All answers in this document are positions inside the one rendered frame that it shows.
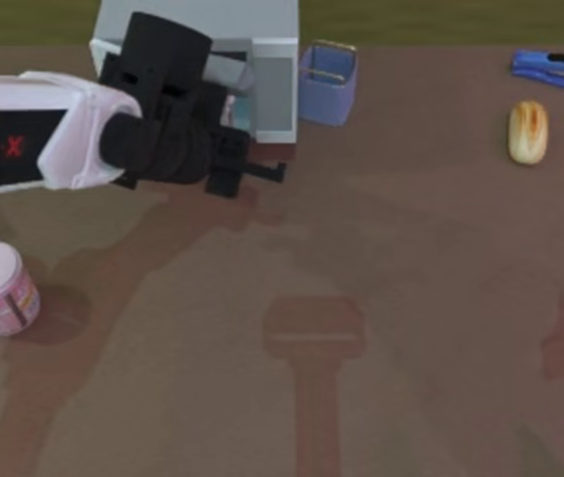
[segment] bread roll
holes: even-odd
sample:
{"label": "bread roll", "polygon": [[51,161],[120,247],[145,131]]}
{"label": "bread roll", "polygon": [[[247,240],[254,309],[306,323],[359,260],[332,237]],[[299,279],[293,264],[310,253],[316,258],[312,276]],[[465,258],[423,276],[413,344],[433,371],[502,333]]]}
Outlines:
{"label": "bread roll", "polygon": [[547,152],[549,119],[542,104],[521,101],[511,110],[507,143],[509,156],[518,164],[538,164]]}

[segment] blue stapler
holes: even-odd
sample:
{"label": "blue stapler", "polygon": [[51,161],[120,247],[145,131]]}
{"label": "blue stapler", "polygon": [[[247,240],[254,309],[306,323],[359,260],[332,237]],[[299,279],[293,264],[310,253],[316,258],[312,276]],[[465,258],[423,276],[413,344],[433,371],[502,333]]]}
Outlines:
{"label": "blue stapler", "polygon": [[564,53],[520,50],[513,56],[511,74],[564,87]]}

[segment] green background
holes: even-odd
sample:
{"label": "green background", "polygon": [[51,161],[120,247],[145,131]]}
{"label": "green background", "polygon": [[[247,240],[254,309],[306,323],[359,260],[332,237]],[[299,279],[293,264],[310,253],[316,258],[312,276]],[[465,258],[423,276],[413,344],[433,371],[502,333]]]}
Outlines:
{"label": "green background", "polygon": [[[564,0],[300,1],[305,42],[327,38],[359,45],[564,44]],[[85,44],[98,4],[0,0],[0,45]]]}

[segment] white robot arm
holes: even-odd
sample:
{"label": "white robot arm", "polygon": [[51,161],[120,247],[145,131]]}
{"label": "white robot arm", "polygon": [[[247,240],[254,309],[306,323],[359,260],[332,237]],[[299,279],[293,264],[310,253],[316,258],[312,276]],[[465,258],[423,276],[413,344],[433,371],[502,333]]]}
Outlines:
{"label": "white robot arm", "polygon": [[249,133],[221,123],[230,90],[205,74],[211,46],[200,32],[135,13],[98,82],[0,76],[0,193],[207,180],[207,192],[231,198],[245,173],[282,182],[284,165],[247,163]]}

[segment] blue container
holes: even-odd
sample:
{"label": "blue container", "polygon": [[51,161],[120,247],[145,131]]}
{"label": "blue container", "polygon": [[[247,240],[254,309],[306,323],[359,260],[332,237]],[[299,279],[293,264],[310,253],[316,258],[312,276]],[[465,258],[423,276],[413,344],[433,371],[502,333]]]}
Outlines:
{"label": "blue container", "polygon": [[313,43],[300,60],[300,118],[329,126],[345,124],[354,103],[357,63],[355,47]]}

